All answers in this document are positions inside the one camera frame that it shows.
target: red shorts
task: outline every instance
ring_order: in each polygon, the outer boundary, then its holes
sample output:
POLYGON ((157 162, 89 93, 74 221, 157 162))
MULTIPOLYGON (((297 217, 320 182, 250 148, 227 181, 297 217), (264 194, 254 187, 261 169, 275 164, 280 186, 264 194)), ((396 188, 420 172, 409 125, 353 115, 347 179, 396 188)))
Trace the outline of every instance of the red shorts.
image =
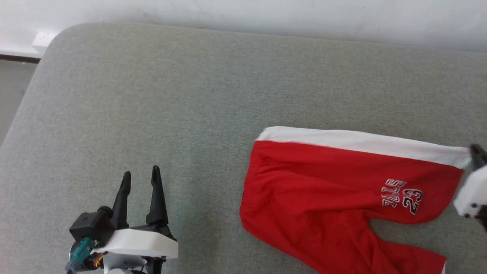
POLYGON ((242 224, 320 273, 440 274, 446 258, 382 241, 369 220, 437 218, 469 159, 467 148, 396 137, 267 128, 250 157, 242 224))

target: floor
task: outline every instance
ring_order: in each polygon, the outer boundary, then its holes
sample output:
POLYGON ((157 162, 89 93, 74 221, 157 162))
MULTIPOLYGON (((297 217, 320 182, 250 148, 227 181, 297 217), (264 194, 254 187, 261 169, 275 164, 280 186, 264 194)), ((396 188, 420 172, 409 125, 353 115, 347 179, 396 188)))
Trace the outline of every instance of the floor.
POLYGON ((37 64, 0 60, 0 146, 37 64))

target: gray mattress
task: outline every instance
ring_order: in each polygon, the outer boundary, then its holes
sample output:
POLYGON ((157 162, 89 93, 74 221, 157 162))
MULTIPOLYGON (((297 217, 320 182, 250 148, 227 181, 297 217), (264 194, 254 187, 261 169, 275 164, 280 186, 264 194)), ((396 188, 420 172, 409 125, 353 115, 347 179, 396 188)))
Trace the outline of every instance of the gray mattress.
MULTIPOLYGON (((62 273, 83 211, 132 172, 144 223, 161 167, 180 257, 163 273, 313 273, 240 223, 254 139, 268 126, 487 145, 487 54, 195 30, 85 24, 55 38, 0 148, 0 270, 62 273)), ((374 220, 383 239, 486 273, 487 235, 449 206, 435 221, 374 220)))

